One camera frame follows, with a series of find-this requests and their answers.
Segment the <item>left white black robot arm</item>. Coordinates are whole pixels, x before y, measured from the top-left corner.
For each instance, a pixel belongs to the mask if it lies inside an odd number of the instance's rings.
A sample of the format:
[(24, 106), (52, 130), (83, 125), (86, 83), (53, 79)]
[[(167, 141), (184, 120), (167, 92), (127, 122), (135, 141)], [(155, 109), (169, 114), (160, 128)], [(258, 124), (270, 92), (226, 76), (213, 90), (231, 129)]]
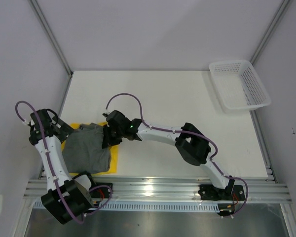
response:
[(39, 152), (47, 178), (47, 193), (41, 197), (43, 206), (61, 223), (77, 220), (93, 207), (92, 197), (97, 185), (84, 171), (71, 177), (66, 167), (62, 144), (74, 129), (58, 118), (54, 111), (41, 109), (31, 113), (30, 143)]

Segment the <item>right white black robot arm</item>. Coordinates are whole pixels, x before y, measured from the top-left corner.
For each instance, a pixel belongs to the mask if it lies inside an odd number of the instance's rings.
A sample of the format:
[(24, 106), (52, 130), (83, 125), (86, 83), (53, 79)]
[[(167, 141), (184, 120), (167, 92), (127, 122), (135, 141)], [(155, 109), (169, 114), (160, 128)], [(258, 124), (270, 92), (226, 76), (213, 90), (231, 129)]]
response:
[(142, 118), (128, 119), (122, 112), (105, 112), (107, 124), (103, 127), (102, 147), (120, 144), (124, 138), (133, 141), (154, 141), (176, 147), (183, 160), (200, 166), (212, 184), (200, 187), (199, 194), (209, 200), (227, 199), (233, 194), (234, 180), (225, 175), (210, 156), (210, 139), (193, 124), (185, 123), (180, 128), (166, 128), (148, 125)]

